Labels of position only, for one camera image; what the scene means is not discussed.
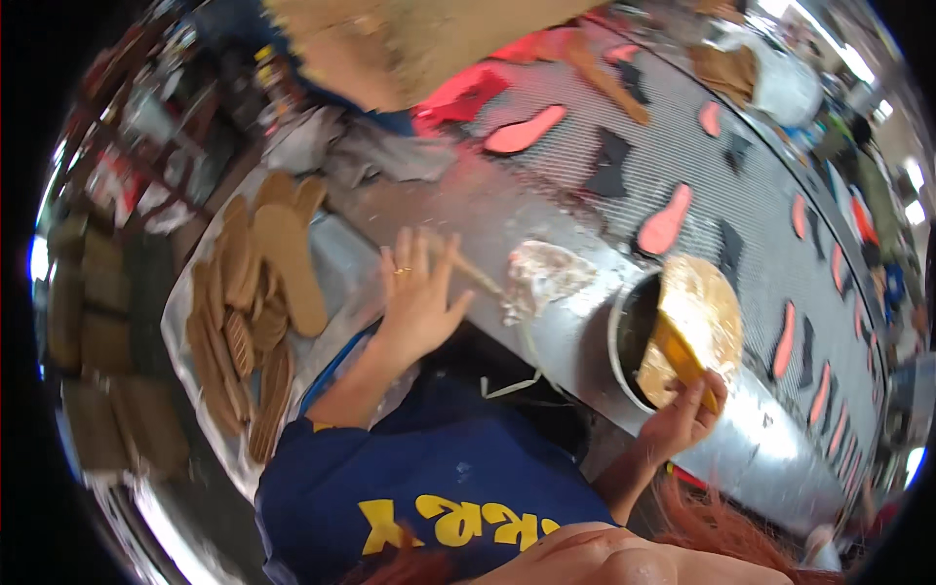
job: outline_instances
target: stack of soles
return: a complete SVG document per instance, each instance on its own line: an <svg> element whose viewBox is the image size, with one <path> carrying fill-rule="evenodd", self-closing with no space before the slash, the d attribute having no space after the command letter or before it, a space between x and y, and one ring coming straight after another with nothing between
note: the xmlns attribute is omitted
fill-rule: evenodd
<svg viewBox="0 0 936 585"><path fill-rule="evenodd" d="M328 324L307 245L325 195L317 177L297 187L271 171L253 210L243 195L230 200L210 256L192 267L185 331L202 400L222 433L249 432L247 451L261 465L272 456L295 370L286 332L314 337ZM249 388L257 369L259 405Z"/></svg>

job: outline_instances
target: metal table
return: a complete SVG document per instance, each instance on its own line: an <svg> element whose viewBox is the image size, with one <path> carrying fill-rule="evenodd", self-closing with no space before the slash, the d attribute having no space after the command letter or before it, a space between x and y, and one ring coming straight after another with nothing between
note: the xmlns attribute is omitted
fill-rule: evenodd
<svg viewBox="0 0 936 585"><path fill-rule="evenodd" d="M589 29L595 52L609 43L621 42L607 29L593 27L600 29ZM814 356L816 382L822 360L829 358L839 366L840 394L857 396L852 402L870 402L865 395L870 396L870 387L878 382L854 367L866 354L859 353L854 325L846 327L854 324L847 318L853 314L853 305L838 300L839 306L818 299L820 287L827 291L831 277L827 263L823 268L814 261L811 243L805 242L801 249L784 250L790 245L786 239L786 232L791 231L788 201L800 185L790 168L732 110L723 113L723 129L743 133L754 142L757 152L749 163L751 176L742 177L742 185L738 186L724 176L722 169L715 168L713 157L709 157L713 161L709 167L705 166L705 157L687 157L675 147L688 148L679 137L685 135L697 110L689 108L686 115L679 108L684 108L686 100L713 96L684 72L653 55L642 54L640 59L647 90L654 100L654 123L649 128L635 126L578 80L566 64L498 64L498 73L512 87L485 106L474 123L466 125L469 138L458 144L458 161L439 183L378 180L354 191L330 185L330 205L378 245L392 245L403 226L425 225L440 233L460 232L463 253L501 286L506 285L509 253L528 239L560 245L593 262L599 269L597 280L576 295L551 304L532 323L535 353L518 329L502 324L500 307L490 297L479 296L468 318L631 434L638 433L648 415L625 395L613 377L607 357L607 320L619 289L639 283L652 266L629 255L627 236L648 211L659 209L665 201L668 191L661 188L663 183L669 186L678 180L692 181L699 192L698 203L693 204L697 211L690 212L684 228L688 235L680 235L677 248L717 263L720 239L712 219L727 213L725 207L733 208L733 221L746 241L741 303L746 350L748 345L751 349L746 351L751 354L746 358L754 359L746 361L737 383L730 388L730 400L712 436L679 454L674 462L765 518L805 535L820 523L834 522L836 512L846 504L845 480L850 473L845 469L843 474L841 464L833 466L826 461L827 435L810 431L805 425L803 403L808 400L793 388L800 367L801 334L782 384L765 383L763 365L757 363L757 358L768 361L779 334L779 298L783 294L794 296L798 308L802 303L811 317L815 315L816 347L827 351L817 351ZM556 131L550 131L527 152L509 161L486 157L478 151L476 140L470 138L483 136L497 125L525 119L560 100L566 100L572 111L570 120L561 123L563 130L558 131L557 126ZM643 162L642 167L625 168L623 175L632 196L622 205L630 207L582 197L577 189L593 164L598 125L625 136L635 144L634 153L644 157L635 159ZM671 142L661 143L660 133L669 136ZM704 145L713 153L723 147ZM723 196L715 186L725 190ZM739 190L750 193L750 201L768 196L785 198L776 205L758 207L738 198ZM813 206L820 204L810 192L806 195ZM838 235L833 227L827 230L823 236L827 251ZM843 248L847 264L854 269L858 264L854 250L847 245ZM787 283L791 286L783 289ZM861 302L868 295L860 281L856 284L856 302ZM468 285L472 284L457 275L453 298ZM867 430L857 434L865 455L857 466L856 475L861 477L871 459L877 414L872 405L856 404L854 409L850 406L850 412L856 430Z"/></svg>

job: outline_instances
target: navy blue t-shirt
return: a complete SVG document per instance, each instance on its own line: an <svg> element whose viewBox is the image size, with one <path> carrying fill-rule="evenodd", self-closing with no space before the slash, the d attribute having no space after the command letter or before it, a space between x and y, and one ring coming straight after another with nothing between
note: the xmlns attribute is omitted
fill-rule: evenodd
<svg viewBox="0 0 936 585"><path fill-rule="evenodd" d="M256 495L264 570L281 585L384 562L403 526L414 546L448 553L455 579L474 578L585 521L614 523L568 454L476 388L434 375L370 431L287 425Z"/></svg>

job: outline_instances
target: mesh conveyor belt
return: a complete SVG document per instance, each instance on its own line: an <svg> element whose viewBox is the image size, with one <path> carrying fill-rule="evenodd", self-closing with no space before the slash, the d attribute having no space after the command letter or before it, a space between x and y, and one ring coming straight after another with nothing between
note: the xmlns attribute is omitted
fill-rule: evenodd
<svg viewBox="0 0 936 585"><path fill-rule="evenodd" d="M594 23L584 22L583 26L595 54L624 42ZM561 41L561 31L553 34L557 42ZM615 69L598 61L617 77ZM833 243L830 230L820 222L826 261L819 262L810 236L800 241L791 228L790 210L799 188L797 181L768 146L724 105L721 136L713 139L704 134L697 114L713 99L706 88L647 51L636 54L634 65L643 72L644 90L651 100L647 107L652 117L649 126L634 123L566 63L516 66L488 62L485 66L504 77L510 87L494 97L472 123L465 125L465 130L481 138L501 125L528 119L551 104L565 105L569 109L567 117L530 149L513 156L510 164L523 165L552 183L584 195L607 221L607 234L618 241L630 241L640 224L665 206L676 183L691 185L693 204L670 253L700 256L717 265L721 250L718 220L727 220L744 240L739 297L745 347L766 366L782 329L785 302L792 300L797 307L790 366L781 382L768 384L768 388L794 418L805 421L820 369L828 359L840 384L833 416L839 412L841 400L847 400L851 429L857 433L856 448L870 452L877 414L871 402L874 382L867 368L868 348L855 336L856 292L842 301L835 290L828 263ZM581 191L600 146L599 126L634 146L623 169L622 179L629 193L623 200L601 199ZM752 143L740 176L724 161L724 151L735 132ZM847 263L842 265L847 270ZM814 382L811 388L799 392L796 386L802 364L803 316L810 318L815 330ZM880 364L876 367L880 376ZM813 437L823 452L830 436Z"/></svg>

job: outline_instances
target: red hair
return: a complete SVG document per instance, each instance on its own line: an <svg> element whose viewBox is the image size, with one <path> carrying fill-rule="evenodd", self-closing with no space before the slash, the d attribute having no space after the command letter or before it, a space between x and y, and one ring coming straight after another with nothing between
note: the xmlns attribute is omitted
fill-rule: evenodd
<svg viewBox="0 0 936 585"><path fill-rule="evenodd" d="M841 573L799 568L790 550L726 504L717 492L695 496L671 476L655 486L654 494L665 522L665 532L653 538L654 542L759 564L780 571L794 585L845 582ZM406 531L403 542L412 541L412 534ZM443 551L416 550L404 544L392 562L381 566L369 578L358 568L342 579L342 585L444 585L451 574L451 562Z"/></svg>

